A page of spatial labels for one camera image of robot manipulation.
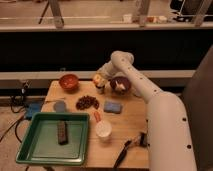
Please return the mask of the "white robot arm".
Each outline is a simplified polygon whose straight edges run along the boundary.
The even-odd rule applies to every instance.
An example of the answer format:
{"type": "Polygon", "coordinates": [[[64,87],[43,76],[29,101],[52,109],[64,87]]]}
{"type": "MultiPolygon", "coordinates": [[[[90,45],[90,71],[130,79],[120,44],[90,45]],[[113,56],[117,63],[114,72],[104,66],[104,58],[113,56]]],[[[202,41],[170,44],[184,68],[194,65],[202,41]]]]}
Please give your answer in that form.
{"type": "Polygon", "coordinates": [[[147,141],[150,171],[197,171],[187,112],[182,100],[163,91],[134,66],[129,52],[114,51],[97,70],[96,85],[122,72],[147,104],[147,141]]]}

